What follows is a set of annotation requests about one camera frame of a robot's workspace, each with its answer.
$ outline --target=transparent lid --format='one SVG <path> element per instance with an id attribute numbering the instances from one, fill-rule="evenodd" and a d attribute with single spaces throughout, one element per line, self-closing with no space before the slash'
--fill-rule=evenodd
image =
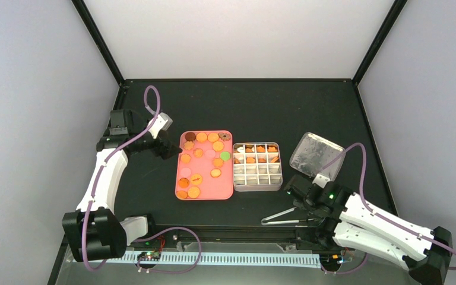
<path id="1" fill-rule="evenodd" d="M 333 160 L 344 150 L 343 147 L 326 140 L 311 132 L 306 132 L 298 146 L 296 146 L 289 164 L 292 168 L 310 177 L 317 175 L 319 169 Z M 344 157 L 338 159 L 321 174 L 328 176 L 332 181 L 337 177 Z"/>

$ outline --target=orange disc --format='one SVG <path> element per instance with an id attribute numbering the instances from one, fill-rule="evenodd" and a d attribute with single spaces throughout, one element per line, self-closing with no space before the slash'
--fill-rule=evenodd
<path id="1" fill-rule="evenodd" d="M 179 187 L 186 188 L 189 186 L 189 180 L 188 180 L 188 178 L 181 178 L 179 180 L 178 184 L 179 184 Z"/>
<path id="2" fill-rule="evenodd" d="M 200 185 L 200 183 L 202 183 L 203 179 L 202 179 L 202 176 L 200 174 L 193 174 L 191 176 L 191 183 L 193 185 Z"/>
<path id="3" fill-rule="evenodd" d="M 215 132 L 212 132 L 212 133 L 209 134 L 209 136 L 207 137 L 207 139 L 208 139 L 211 143 L 213 143 L 213 142 L 219 140 L 219 135 L 216 134 Z"/>
<path id="4" fill-rule="evenodd" d="M 200 196 L 200 189 L 196 186 L 193 186 L 188 189 L 188 196 L 192 199 L 198 198 Z"/>
<path id="5" fill-rule="evenodd" d="M 181 155 L 181 162 L 188 163 L 191 160 L 191 156 L 189 154 Z"/>
<path id="6" fill-rule="evenodd" d="M 221 169 L 214 168 L 213 170 L 211 170 L 211 176 L 214 178 L 218 178 L 219 176 L 221 176 Z"/>
<path id="7" fill-rule="evenodd" d="M 204 151 L 201 149 L 201 148 L 196 148 L 194 151 L 193 151 L 193 155 L 195 157 L 202 157 L 202 155 L 204 154 Z"/>
<path id="8" fill-rule="evenodd" d="M 199 132 L 199 133 L 197 134 L 197 141 L 198 141 L 199 143 L 203 143 L 203 142 L 206 141 L 206 140 L 207 140 L 207 135 L 205 134 L 205 132 Z"/>
<path id="9" fill-rule="evenodd" d="M 195 146 L 195 143 L 192 141 L 187 141 L 184 143 L 185 150 L 192 150 L 194 146 Z"/>
<path id="10" fill-rule="evenodd" d="M 221 141 L 216 141 L 213 143 L 213 150 L 221 151 L 224 149 L 224 144 Z"/>
<path id="11" fill-rule="evenodd" d="M 186 199 L 188 197 L 188 193 L 186 191 L 178 191 L 176 193 L 176 196 L 179 198 L 179 199 Z"/>
<path id="12" fill-rule="evenodd" d="M 222 159 L 220 159 L 220 158 L 217 158 L 217 159 L 213 160 L 213 165 L 215 167 L 218 167 L 218 168 L 219 167 L 223 167 L 223 164 L 224 164 L 224 161 Z"/>

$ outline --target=pink tray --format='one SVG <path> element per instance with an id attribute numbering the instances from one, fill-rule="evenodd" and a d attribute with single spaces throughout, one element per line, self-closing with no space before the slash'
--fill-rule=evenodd
<path id="1" fill-rule="evenodd" d="M 213 150 L 213 143 L 209 140 L 204 142 L 198 142 L 195 140 L 193 149 L 185 150 L 184 144 L 186 143 L 185 134 L 188 132 L 193 132 L 196 134 L 200 132 L 205 132 L 209 135 L 212 132 L 216 134 L 220 132 L 225 132 L 230 135 L 230 140 L 223 141 L 219 139 L 224 144 L 224 149 L 221 151 Z M 232 153 L 232 144 L 233 137 L 229 131 L 187 131 L 180 136 L 179 146 L 183 149 L 183 152 L 180 153 L 178 158 L 178 171 L 176 175 L 176 197 L 178 191 L 188 191 L 189 188 L 196 186 L 200 189 L 200 196 L 193 199 L 189 196 L 186 199 L 182 200 L 225 200 L 232 196 L 233 194 L 233 153 Z M 203 150 L 202 157 L 195 157 L 193 152 L 196 148 L 201 148 Z M 228 151 L 230 153 L 230 159 L 225 161 L 222 167 L 214 167 L 213 160 L 219 158 L 219 155 Z M 191 161 L 189 163 L 184 163 L 181 161 L 181 156 L 184 154 L 189 154 L 191 156 Z M 219 168 L 221 170 L 221 176 L 213 178 L 211 176 L 211 170 L 214 168 Z M 191 182 L 191 176 L 194 174 L 200 174 L 202 176 L 202 182 L 199 185 L 194 185 Z M 181 178 L 187 178 L 189 180 L 189 186 L 186 188 L 181 188 L 179 186 L 179 180 Z"/>

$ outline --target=robotic arm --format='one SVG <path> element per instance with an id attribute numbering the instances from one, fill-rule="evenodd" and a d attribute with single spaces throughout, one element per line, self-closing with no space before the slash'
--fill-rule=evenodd
<path id="1" fill-rule="evenodd" d="M 148 217 L 128 217 L 121 223 L 114 215 L 114 203 L 119 180 L 131 155 L 151 150 L 162 159 L 179 154 L 182 150 L 167 139 L 167 130 L 172 119 L 160 113 L 149 132 L 134 143 L 116 152 L 105 163 L 110 153 L 123 143 L 134 138 L 140 130 L 134 125 L 130 110 L 114 110 L 110 114 L 110 126 L 97 143 L 97 162 L 87 191 L 75 212 L 64 214 L 62 227 L 76 261 L 83 261 L 81 253 L 81 231 L 88 203 L 93 202 L 87 228 L 88 260 L 119 258 L 126 247 L 136 238 L 148 232 Z M 105 166 L 99 177 L 97 192 L 92 198 L 91 190 L 100 166 Z"/>
<path id="2" fill-rule="evenodd" d="M 298 208 L 310 216 L 324 218 L 316 231 L 316 241 L 321 245 L 359 249 L 391 261 L 422 284 L 444 283 L 452 254 L 422 237 L 452 247 L 452 234 L 448 230 L 417 226 L 368 203 L 373 209 L 370 212 L 359 194 L 320 174 L 312 183 L 295 175 L 285 190 L 295 197 Z M 387 223 L 375 213 L 414 230 L 419 237 Z"/>

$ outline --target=black mat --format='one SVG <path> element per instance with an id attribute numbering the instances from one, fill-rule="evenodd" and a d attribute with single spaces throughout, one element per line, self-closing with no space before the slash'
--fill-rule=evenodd
<path id="1" fill-rule="evenodd" d="M 227 129 L 233 141 L 275 141 L 280 145 L 284 184 L 297 171 L 289 158 L 305 132 L 343 147 L 361 142 L 368 152 L 366 198 L 392 212 L 391 197 L 376 163 L 362 108 L 350 81 L 144 81 L 127 80 L 120 107 L 145 118 L 144 89 L 152 84 L 162 110 L 174 121 L 171 139 L 188 130 Z M 150 104 L 155 106 L 154 96 Z M 360 150 L 347 155 L 337 182 L 357 191 Z M 150 152 L 130 158 L 120 181 L 115 212 L 119 219 L 151 213 L 157 224 L 186 226 L 260 226 L 263 217 L 292 207 L 284 191 L 234 192 L 228 200 L 181 201 L 174 195 L 177 158 L 163 161 Z"/>

